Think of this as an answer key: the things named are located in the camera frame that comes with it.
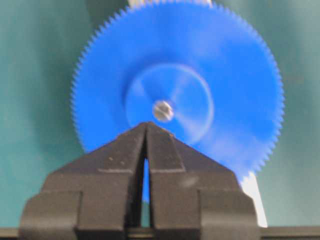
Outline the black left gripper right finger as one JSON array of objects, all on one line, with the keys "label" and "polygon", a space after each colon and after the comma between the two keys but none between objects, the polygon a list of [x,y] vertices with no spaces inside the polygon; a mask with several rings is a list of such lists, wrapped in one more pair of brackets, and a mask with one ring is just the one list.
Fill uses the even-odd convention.
[{"label": "black left gripper right finger", "polygon": [[152,225],[157,240],[258,240],[251,197],[228,168],[146,125]]}]

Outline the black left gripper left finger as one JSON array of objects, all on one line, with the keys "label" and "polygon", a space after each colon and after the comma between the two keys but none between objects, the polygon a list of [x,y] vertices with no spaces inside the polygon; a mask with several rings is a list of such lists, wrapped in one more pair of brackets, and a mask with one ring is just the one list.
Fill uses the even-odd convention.
[{"label": "black left gripper left finger", "polygon": [[23,210],[21,240],[124,240],[139,218],[143,148],[141,123],[110,143],[50,173]]}]

